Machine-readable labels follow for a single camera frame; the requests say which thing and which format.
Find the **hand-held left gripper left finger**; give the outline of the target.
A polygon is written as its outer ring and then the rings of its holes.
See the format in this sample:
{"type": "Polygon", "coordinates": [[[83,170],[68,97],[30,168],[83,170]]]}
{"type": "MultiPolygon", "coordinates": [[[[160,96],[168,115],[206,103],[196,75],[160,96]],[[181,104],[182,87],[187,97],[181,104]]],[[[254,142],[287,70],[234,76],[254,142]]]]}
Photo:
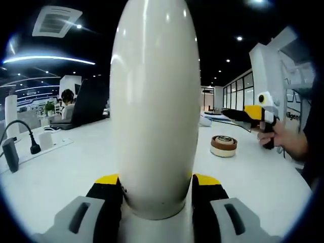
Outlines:
{"type": "Polygon", "coordinates": [[[95,181],[86,196],[78,196],[60,210],[45,233],[33,242],[117,242],[122,218],[123,190],[118,174],[95,181]]]}

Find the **person's right hand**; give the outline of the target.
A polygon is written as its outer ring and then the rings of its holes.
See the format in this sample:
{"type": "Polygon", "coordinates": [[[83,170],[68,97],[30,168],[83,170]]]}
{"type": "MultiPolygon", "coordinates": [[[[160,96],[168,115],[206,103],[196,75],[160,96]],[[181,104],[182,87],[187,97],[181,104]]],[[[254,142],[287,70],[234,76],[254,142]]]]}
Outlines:
{"type": "Polygon", "coordinates": [[[274,147],[282,147],[286,151],[291,150],[291,134],[286,130],[281,123],[277,122],[273,127],[273,132],[260,131],[257,135],[259,143],[266,145],[273,141],[274,147]]]}

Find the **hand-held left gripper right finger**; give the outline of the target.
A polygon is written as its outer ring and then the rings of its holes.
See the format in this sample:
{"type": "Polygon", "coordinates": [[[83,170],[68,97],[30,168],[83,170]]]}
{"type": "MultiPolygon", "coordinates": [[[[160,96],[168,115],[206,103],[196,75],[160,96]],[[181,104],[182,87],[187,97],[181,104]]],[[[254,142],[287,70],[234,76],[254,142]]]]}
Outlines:
{"type": "Polygon", "coordinates": [[[229,198],[210,176],[192,175],[195,242],[280,242],[261,227],[259,217],[238,198],[229,198]]]}

